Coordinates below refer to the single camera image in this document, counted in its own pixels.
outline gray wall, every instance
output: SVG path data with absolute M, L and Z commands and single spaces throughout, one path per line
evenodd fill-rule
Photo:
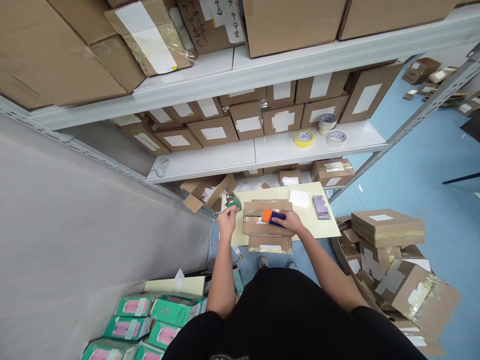
M 118 299 L 202 269 L 212 219 L 0 116 L 0 359 L 78 359 Z

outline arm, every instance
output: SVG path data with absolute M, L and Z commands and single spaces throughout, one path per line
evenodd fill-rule
M 226 319 L 235 307 L 231 242 L 235 230 L 235 215 L 237 215 L 238 210 L 239 208 L 236 206 L 228 207 L 217 218 L 220 240 L 211 276 L 206 311 L 217 313 L 222 319 Z
M 286 215 L 286 219 L 274 218 L 273 221 L 298 235 L 321 288 L 348 312 L 359 306 L 369 308 L 357 287 L 347 279 L 344 272 L 317 242 L 312 233 L 302 224 L 297 213 L 285 210 L 282 210 L 281 213 Z

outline white shelf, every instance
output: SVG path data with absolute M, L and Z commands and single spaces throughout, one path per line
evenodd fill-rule
M 422 26 L 250 59 L 245 46 L 203 55 L 189 69 L 147 79 L 133 94 L 75 107 L 35 110 L 30 120 L 52 130 L 207 97 L 351 69 L 480 41 L 480 4 Z
M 163 159 L 169 160 L 165 176 L 158 177 L 151 171 L 147 181 L 160 184 L 204 176 L 235 173 L 243 170 L 268 168 L 309 162 L 321 159 L 345 157 L 352 154 L 372 153 L 384 149 L 387 144 L 368 120 L 340 124 L 338 131 L 347 140 L 340 147 L 328 147 L 326 138 L 317 128 L 306 129 L 315 133 L 313 145 L 298 148 L 294 144 L 297 131 L 257 137 L 230 144 L 205 147 L 202 150 L 173 152 L 159 156 L 153 167 Z

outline hand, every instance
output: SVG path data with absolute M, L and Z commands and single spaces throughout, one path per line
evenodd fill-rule
M 272 218 L 272 221 L 282 225 L 285 229 L 293 231 L 295 234 L 298 234 L 302 229 L 305 228 L 300 220 L 300 217 L 295 211 L 281 210 L 280 213 L 285 215 L 286 219 L 282 220 L 278 217 L 274 217 Z
M 220 238 L 232 239 L 235 230 L 235 216 L 239 212 L 239 208 L 234 206 L 227 207 L 217 217 L 218 227 L 220 228 Z

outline packing tape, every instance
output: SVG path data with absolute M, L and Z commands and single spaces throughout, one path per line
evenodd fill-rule
M 309 148 L 314 143 L 315 134 L 311 131 L 299 131 L 295 135 L 295 145 L 297 148 Z

